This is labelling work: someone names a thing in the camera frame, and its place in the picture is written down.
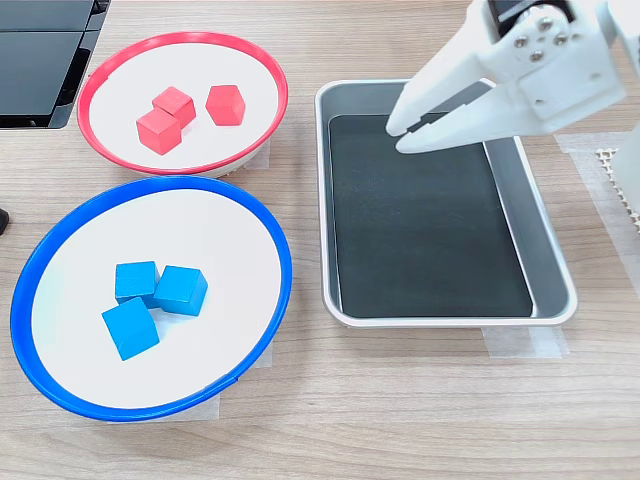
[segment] blue cube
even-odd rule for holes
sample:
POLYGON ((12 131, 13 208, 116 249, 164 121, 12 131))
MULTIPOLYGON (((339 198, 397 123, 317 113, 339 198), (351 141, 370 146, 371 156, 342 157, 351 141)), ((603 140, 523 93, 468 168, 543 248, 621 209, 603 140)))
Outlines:
POLYGON ((200 270, 167 265, 154 298, 165 312, 197 316, 207 288, 207 281, 200 270))
POLYGON ((158 330, 140 297, 102 314, 122 360, 127 360, 160 343, 158 330))
POLYGON ((116 265, 116 301, 124 303, 140 297, 147 308, 158 308, 153 295, 159 278, 155 262, 116 265))

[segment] cube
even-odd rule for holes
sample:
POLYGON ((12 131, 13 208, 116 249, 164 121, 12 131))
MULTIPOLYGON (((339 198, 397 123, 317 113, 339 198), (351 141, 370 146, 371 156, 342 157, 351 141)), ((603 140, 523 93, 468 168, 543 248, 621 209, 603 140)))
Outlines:
POLYGON ((180 122, 180 128, 186 127, 196 118, 193 99, 175 87, 169 87, 151 102, 155 108, 164 110, 180 122))
POLYGON ((244 99, 236 85, 211 87, 206 107, 213 123, 218 126, 237 126, 244 118, 244 99))
POLYGON ((182 141, 180 122, 164 110, 154 108, 136 122, 140 142, 164 155, 182 141))
POLYGON ((198 316, 207 288, 200 270, 167 265, 154 298, 165 312, 198 316))
POLYGON ((155 262, 116 265, 116 301, 124 303, 140 297, 147 308, 158 308, 153 296, 159 279, 155 262))
POLYGON ((123 361, 160 343, 153 317, 139 297, 107 310, 102 318, 123 361))

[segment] blue bowl rim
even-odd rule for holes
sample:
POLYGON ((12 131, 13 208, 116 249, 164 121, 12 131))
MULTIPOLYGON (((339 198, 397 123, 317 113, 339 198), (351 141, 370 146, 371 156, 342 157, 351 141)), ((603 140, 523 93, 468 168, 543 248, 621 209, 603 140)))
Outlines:
POLYGON ((285 234, 273 214, 251 194, 220 180, 204 177, 176 175, 136 180, 107 190, 77 207, 60 220, 35 248, 22 269, 13 294, 10 319, 13 349, 31 383, 43 395, 66 410, 110 422, 135 422, 160 418, 208 400, 238 381, 238 378, 255 363, 273 340, 287 309, 292 284, 293 264, 285 234), (115 206, 145 195, 181 189, 204 190, 223 195, 247 208, 267 228, 278 251, 282 272, 280 295, 273 317, 251 352, 229 373, 199 392, 164 405, 136 409, 105 407, 87 402, 71 394, 53 379, 42 364, 35 348, 31 329, 31 312, 42 274, 62 244, 93 218, 115 206))

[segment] wood grain surface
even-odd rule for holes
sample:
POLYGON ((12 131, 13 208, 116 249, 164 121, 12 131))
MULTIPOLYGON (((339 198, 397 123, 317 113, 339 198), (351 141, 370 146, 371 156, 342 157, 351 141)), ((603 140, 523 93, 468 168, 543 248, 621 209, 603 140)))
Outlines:
MULTIPOLYGON (((338 79, 411 76, 461 24, 466 0, 115 2, 90 70, 145 37, 222 31, 266 48, 291 98, 271 168, 228 180, 282 224, 295 263, 272 368, 222 394, 220 419, 113 425, 31 385, 9 331, 29 254, 64 215, 138 178, 59 131, 0 131, 0 478, 640 478, 640 301, 571 159, 525 148, 580 294, 562 360, 489 358, 480 330, 347 330, 320 297, 313 96, 338 79)), ((623 56, 617 50, 618 58, 623 56)), ((567 132, 629 130, 640 90, 567 132)))

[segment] red bowl rim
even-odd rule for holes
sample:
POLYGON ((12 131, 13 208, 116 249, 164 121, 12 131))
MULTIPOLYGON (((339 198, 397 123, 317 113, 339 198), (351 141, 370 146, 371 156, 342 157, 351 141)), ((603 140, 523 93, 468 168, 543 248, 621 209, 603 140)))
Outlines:
POLYGON ((102 65, 100 65, 100 67, 98 67, 96 71, 89 76, 89 79, 82 89, 82 92, 80 93, 80 97, 78 99, 78 125, 80 126, 80 131, 87 139, 87 142, 89 142, 89 145, 91 145, 100 155, 112 161, 113 163, 126 168, 130 168, 132 170, 137 170, 139 172, 149 173, 153 175, 191 175, 224 167, 255 151, 258 147, 260 147, 264 142, 267 141, 267 139, 273 134, 273 132, 276 131, 276 129, 280 125, 285 111, 287 110, 288 101, 289 87, 287 85, 287 78, 282 68, 269 53, 267 53, 257 45, 242 38, 234 37, 233 35, 226 35, 224 33, 166 33, 163 35, 148 38, 146 40, 142 40, 141 42, 135 43, 125 48, 124 50, 119 51, 102 65), (123 160, 122 158, 110 152, 96 137, 93 128, 91 127, 91 123, 89 122, 89 107, 91 106, 91 100, 93 99, 93 96, 95 95, 98 88, 100 88, 102 84, 107 80, 107 78, 109 78, 109 75, 111 75, 111 73, 113 73, 127 60, 130 60, 131 58, 140 55, 141 53, 153 50, 154 48, 178 43, 208 43, 211 45, 221 45, 246 53, 247 55, 250 55, 258 60, 267 68, 267 70, 269 70, 278 88, 278 111, 276 112, 276 116, 267 131, 262 134, 262 136, 258 138, 258 140, 256 140, 254 143, 249 145, 244 150, 228 158, 225 158, 224 160, 219 160, 208 165, 178 169, 162 169, 145 167, 142 165, 136 165, 134 163, 127 162, 126 160, 123 160))

